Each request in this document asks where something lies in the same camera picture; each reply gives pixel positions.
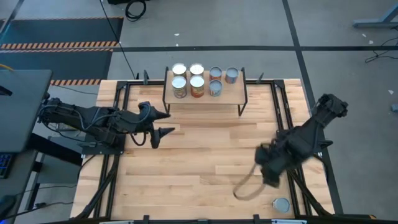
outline wooden tabletop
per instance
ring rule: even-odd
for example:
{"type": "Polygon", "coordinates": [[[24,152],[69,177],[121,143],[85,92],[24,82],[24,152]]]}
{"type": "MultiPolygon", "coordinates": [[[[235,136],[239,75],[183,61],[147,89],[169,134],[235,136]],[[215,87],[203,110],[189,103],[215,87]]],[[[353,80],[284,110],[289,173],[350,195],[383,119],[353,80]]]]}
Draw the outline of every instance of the wooden tabletop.
{"type": "MultiPolygon", "coordinates": [[[[301,82],[285,80],[285,86],[294,125],[300,125],[309,118],[301,82]]],[[[261,218],[293,218],[292,209],[279,213],[272,208],[272,201],[278,197],[290,201],[285,173],[278,189],[267,186],[250,201],[233,197],[233,187],[254,163],[256,146],[270,142],[277,130],[269,85],[247,88],[249,101],[241,117],[234,105],[175,105],[171,118],[155,123],[156,127],[175,127],[158,149],[151,149],[149,141],[138,147],[127,138],[126,152],[119,163],[112,220],[142,220],[143,215],[163,220],[252,219],[253,214],[260,214],[261,218]]],[[[96,105],[112,106],[115,89],[116,80],[103,80],[96,105]]],[[[162,92],[162,86],[132,86],[128,110],[138,112],[139,102],[150,101],[163,111],[162,92]]],[[[282,118],[287,127],[285,116],[282,118]]],[[[103,156],[96,156],[81,171],[71,217],[79,214],[96,192],[102,161],[103,156]]],[[[308,188],[333,213],[322,164],[310,159],[303,164],[303,170],[308,188]]],[[[252,192],[261,181],[257,170],[238,194],[252,192]]],[[[297,192],[304,214],[301,194],[297,192]]]]}
{"type": "Polygon", "coordinates": [[[244,104],[244,79],[243,73],[239,72],[236,83],[230,84],[225,81],[225,71],[221,75],[221,83],[223,90],[220,96],[211,96],[209,91],[210,74],[209,71],[203,72],[203,79],[205,80],[205,94],[200,98],[195,98],[191,95],[191,84],[189,83],[191,73],[187,72],[187,95],[184,98],[177,98],[174,96],[172,80],[174,78],[173,71],[167,72],[165,102],[170,104],[226,104],[226,105],[242,105],[244,104]]]}

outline keyboard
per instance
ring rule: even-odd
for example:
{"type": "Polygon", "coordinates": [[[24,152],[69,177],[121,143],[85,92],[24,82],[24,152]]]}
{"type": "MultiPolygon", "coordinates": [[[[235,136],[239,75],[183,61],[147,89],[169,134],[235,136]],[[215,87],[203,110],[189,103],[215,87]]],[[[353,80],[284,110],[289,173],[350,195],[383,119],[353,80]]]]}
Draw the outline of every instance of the keyboard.
{"type": "Polygon", "coordinates": [[[0,179],[6,179],[10,173],[11,165],[14,160],[14,153],[0,152],[0,179]]]}

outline black metal frame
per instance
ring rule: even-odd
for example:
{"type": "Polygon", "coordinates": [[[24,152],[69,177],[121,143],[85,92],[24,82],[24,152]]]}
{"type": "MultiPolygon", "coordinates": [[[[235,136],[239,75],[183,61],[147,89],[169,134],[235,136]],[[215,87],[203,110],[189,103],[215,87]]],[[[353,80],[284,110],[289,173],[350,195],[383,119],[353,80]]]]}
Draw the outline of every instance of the black metal frame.
{"type": "MultiPolygon", "coordinates": [[[[163,87],[163,106],[164,106],[164,110],[166,111],[166,113],[170,113],[170,103],[166,103],[165,101],[165,97],[166,97],[166,84],[167,84],[167,72],[169,71],[169,67],[166,67],[166,71],[164,73],[164,87],[163,87]]],[[[244,87],[244,104],[242,106],[241,109],[241,105],[238,104],[238,116],[242,116],[243,111],[248,103],[248,90],[246,89],[246,72],[244,71],[244,68],[241,69],[242,74],[243,74],[243,87],[244,87]]]]}
{"type": "MultiPolygon", "coordinates": [[[[118,81],[116,84],[116,92],[115,92],[115,97],[114,97],[114,103],[113,106],[118,106],[118,102],[119,102],[119,98],[120,98],[120,94],[121,94],[121,90],[124,89],[124,98],[123,98],[123,105],[122,105],[122,109],[126,110],[127,106],[128,106],[128,102],[129,102],[129,94],[130,94],[130,87],[132,86],[136,86],[136,85],[165,85],[166,81],[167,81],[167,72],[168,72],[169,68],[166,67],[165,70],[165,80],[146,80],[146,82],[144,82],[144,80],[133,80],[133,81],[118,81]]],[[[286,90],[285,90],[285,85],[284,85],[284,81],[283,80],[246,80],[246,76],[245,76],[245,96],[246,96],[246,103],[244,104],[242,111],[244,110],[244,107],[246,106],[248,99],[247,99],[247,88],[246,85],[269,85],[271,88],[271,92],[272,92],[272,99],[274,101],[274,108],[275,108],[275,114],[276,114],[276,118],[277,118],[277,124],[278,124],[278,130],[283,130],[284,125],[283,125],[283,121],[282,121],[282,115],[280,112],[280,106],[279,106],[279,101],[278,101],[278,95],[277,95],[277,88],[280,88],[280,92],[282,93],[282,101],[284,102],[284,110],[286,113],[286,118],[287,118],[287,123],[288,123],[288,127],[291,128],[293,126],[293,121],[292,121],[292,116],[290,114],[290,108],[289,108],[289,102],[287,101],[287,94],[286,94],[286,90]]],[[[167,107],[165,104],[165,101],[163,100],[164,106],[165,106],[165,110],[167,111],[167,107]]],[[[116,162],[116,165],[118,166],[119,164],[119,155],[116,155],[114,157],[114,162],[116,162]]],[[[106,177],[106,173],[107,173],[107,167],[108,167],[108,161],[109,161],[109,156],[104,156],[104,160],[103,160],[103,165],[102,165],[102,169],[101,169],[101,175],[100,175],[100,180],[99,180],[99,185],[101,185],[102,181],[104,181],[104,178],[106,177]]],[[[299,173],[302,173],[302,168],[299,167],[298,169],[299,173]]],[[[115,191],[115,185],[116,185],[116,178],[117,178],[117,173],[114,177],[114,179],[111,182],[111,186],[109,188],[109,195],[108,195],[108,202],[106,205],[106,217],[110,218],[111,214],[112,214],[112,206],[113,206],[113,198],[114,198],[114,191],[115,191]]],[[[294,211],[294,216],[298,217],[300,216],[300,209],[299,209],[299,203],[297,200],[297,194],[295,191],[295,185],[294,185],[294,180],[288,175],[288,183],[289,183],[289,191],[290,191],[290,198],[292,201],[292,208],[294,211]]],[[[301,180],[305,183],[304,180],[304,176],[301,175],[300,176],[301,180]]],[[[304,204],[305,204],[305,211],[307,215],[311,215],[311,208],[310,208],[310,204],[308,203],[308,201],[306,200],[306,198],[303,195],[303,199],[304,199],[304,204]]],[[[99,201],[96,205],[95,208],[95,212],[94,212],[94,217],[98,218],[99,214],[100,214],[100,209],[101,209],[101,201],[99,201]]],[[[211,221],[212,223],[214,222],[224,222],[226,220],[217,220],[217,221],[211,221]]],[[[242,222],[242,223],[252,223],[253,220],[229,220],[233,223],[237,223],[237,222],[242,222]]],[[[255,218],[254,219],[255,223],[270,223],[271,220],[261,220],[259,218],[255,218]]]]}

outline small tin can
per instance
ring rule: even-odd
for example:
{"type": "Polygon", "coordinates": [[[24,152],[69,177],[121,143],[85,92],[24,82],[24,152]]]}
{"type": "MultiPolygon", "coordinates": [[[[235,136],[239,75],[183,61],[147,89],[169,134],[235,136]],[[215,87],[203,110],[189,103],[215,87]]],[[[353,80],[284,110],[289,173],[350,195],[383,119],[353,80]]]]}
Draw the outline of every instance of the small tin can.
{"type": "Polygon", "coordinates": [[[200,75],[193,75],[190,80],[191,95],[199,98],[205,94],[205,80],[200,75]]]}
{"type": "Polygon", "coordinates": [[[176,63],[172,67],[174,76],[182,76],[187,78],[187,68],[183,63],[176,63]]]}
{"type": "Polygon", "coordinates": [[[209,83],[209,90],[211,96],[220,96],[223,90],[223,84],[219,80],[212,80],[209,83]]]}
{"type": "Polygon", "coordinates": [[[225,81],[230,84],[236,83],[238,75],[239,75],[238,69],[230,67],[226,70],[225,81]]]}
{"type": "Polygon", "coordinates": [[[286,198],[277,198],[272,202],[272,206],[278,212],[287,213],[290,208],[290,203],[286,198]]]}
{"type": "Polygon", "coordinates": [[[172,80],[174,96],[184,98],[187,95],[187,80],[182,76],[176,76],[172,80]]]}
{"type": "Polygon", "coordinates": [[[221,80],[223,71],[219,67],[212,67],[210,69],[210,80],[221,80]]]}
{"type": "Polygon", "coordinates": [[[189,68],[189,71],[191,72],[191,75],[200,75],[201,77],[203,77],[203,72],[205,71],[205,68],[203,68],[203,65],[199,63],[193,63],[189,68]]]}

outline wooden shelf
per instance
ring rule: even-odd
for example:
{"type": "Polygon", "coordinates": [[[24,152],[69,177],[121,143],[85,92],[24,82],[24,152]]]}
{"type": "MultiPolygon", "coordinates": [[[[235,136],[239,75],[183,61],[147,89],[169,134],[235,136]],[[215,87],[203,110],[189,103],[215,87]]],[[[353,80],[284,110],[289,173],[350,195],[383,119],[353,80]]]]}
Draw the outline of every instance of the wooden shelf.
{"type": "Polygon", "coordinates": [[[165,82],[165,96],[164,102],[167,104],[219,104],[219,105],[243,105],[246,102],[246,81],[242,72],[239,73],[239,77],[236,83],[229,84],[225,81],[225,71],[223,71],[221,82],[223,84],[223,90],[220,96],[211,96],[209,91],[210,74],[209,71],[203,72],[203,78],[205,79],[205,94],[200,98],[195,98],[191,95],[190,77],[191,73],[187,72],[187,95],[184,98],[177,98],[174,96],[172,80],[174,74],[173,71],[167,72],[165,82]]]}

